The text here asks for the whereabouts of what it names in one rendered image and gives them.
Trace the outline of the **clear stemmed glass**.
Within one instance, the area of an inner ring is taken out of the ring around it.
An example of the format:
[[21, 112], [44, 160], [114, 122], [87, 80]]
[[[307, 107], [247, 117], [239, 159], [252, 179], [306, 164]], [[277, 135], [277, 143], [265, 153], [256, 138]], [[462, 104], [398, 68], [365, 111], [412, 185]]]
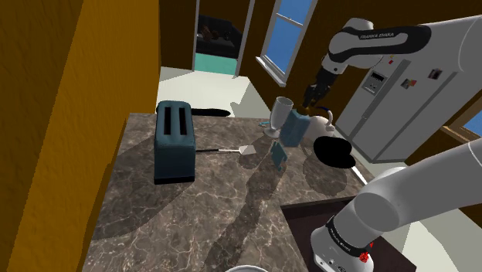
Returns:
[[270, 126], [264, 129], [265, 135], [271, 138], [279, 137], [280, 129], [284, 125], [293, 105], [293, 101], [287, 97], [276, 98], [270, 113]]

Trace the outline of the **blue box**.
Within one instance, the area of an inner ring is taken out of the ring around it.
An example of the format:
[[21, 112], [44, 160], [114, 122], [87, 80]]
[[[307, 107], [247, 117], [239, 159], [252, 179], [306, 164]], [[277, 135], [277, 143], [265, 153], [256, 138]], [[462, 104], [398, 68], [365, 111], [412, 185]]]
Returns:
[[280, 131], [280, 141], [285, 147], [297, 147], [310, 125], [310, 117], [293, 109]]

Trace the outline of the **white-framed window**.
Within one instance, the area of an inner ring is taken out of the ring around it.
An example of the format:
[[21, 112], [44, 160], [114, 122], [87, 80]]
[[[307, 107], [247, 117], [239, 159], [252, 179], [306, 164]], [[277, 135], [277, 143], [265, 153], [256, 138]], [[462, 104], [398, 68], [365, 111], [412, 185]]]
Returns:
[[285, 87], [318, 0], [276, 0], [256, 61]]

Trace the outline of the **black pan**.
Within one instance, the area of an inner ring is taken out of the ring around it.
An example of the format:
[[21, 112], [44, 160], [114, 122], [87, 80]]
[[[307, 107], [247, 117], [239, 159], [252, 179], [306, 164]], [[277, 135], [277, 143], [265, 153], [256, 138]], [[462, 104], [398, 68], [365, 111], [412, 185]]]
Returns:
[[355, 157], [352, 156], [351, 143], [344, 138], [321, 136], [313, 144], [317, 159], [323, 164], [340, 169], [351, 169], [363, 185], [368, 182], [356, 167]]

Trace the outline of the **grey refrigerator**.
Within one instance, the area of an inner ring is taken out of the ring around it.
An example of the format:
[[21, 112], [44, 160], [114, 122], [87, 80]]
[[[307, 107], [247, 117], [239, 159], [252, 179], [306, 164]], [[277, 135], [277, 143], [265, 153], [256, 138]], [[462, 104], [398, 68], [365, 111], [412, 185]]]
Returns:
[[482, 66], [442, 68], [385, 56], [335, 126], [368, 162], [403, 162], [480, 90]]

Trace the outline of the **open doorway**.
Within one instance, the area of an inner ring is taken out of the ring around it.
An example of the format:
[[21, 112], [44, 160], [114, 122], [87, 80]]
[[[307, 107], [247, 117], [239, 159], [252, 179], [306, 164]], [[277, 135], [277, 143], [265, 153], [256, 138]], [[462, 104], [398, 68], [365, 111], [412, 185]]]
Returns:
[[238, 77], [255, 0], [196, 0], [192, 69]]

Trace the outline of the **black elongated object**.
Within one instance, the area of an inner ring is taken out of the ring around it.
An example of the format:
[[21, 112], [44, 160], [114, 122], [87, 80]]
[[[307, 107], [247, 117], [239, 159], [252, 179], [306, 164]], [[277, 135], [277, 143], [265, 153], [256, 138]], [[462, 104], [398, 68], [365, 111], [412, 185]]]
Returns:
[[208, 117], [228, 117], [231, 114], [228, 110], [216, 108], [190, 108], [190, 111], [195, 116]]

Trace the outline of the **dark robot stand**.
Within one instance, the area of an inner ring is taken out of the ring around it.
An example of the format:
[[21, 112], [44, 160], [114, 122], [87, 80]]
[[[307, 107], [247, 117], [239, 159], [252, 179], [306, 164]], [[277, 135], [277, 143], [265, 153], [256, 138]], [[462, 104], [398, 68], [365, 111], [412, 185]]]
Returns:
[[[281, 206], [309, 272], [325, 272], [314, 261], [311, 232], [323, 226], [353, 198], [354, 196]], [[370, 254], [375, 265], [374, 272], [416, 272], [416, 265], [382, 236], [375, 240]]]

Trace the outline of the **wooden-framed window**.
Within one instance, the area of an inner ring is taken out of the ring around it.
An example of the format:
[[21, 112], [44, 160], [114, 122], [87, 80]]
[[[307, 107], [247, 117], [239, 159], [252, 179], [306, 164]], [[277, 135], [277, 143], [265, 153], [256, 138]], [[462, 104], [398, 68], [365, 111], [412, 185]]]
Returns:
[[480, 138], [480, 135], [471, 129], [465, 127], [477, 114], [482, 111], [482, 97], [467, 102], [446, 125], [440, 130], [450, 136], [457, 143], [465, 144], [469, 141]]

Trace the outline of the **dark teal toaster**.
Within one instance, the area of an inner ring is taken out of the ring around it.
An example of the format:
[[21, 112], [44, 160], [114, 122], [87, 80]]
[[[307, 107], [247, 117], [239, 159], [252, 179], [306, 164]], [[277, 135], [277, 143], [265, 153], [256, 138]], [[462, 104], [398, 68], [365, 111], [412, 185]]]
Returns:
[[160, 101], [154, 133], [154, 184], [195, 180], [195, 133], [189, 103]]

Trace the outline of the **white bowl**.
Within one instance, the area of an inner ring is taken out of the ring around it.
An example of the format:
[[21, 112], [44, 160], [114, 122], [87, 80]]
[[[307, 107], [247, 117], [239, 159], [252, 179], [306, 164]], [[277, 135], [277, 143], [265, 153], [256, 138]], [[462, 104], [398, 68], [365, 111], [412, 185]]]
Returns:
[[239, 265], [239, 266], [230, 268], [225, 272], [268, 272], [268, 271], [254, 265]]

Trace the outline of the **black-handled silver spatula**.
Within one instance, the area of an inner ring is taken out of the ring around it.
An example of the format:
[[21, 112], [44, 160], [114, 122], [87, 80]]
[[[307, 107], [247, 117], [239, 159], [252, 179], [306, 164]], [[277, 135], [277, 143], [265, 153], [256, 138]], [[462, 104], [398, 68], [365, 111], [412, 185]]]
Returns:
[[203, 152], [234, 152], [241, 155], [253, 155], [256, 154], [256, 149], [253, 145], [243, 145], [239, 146], [237, 149], [221, 149], [221, 148], [209, 148], [209, 149], [198, 149], [198, 153]]

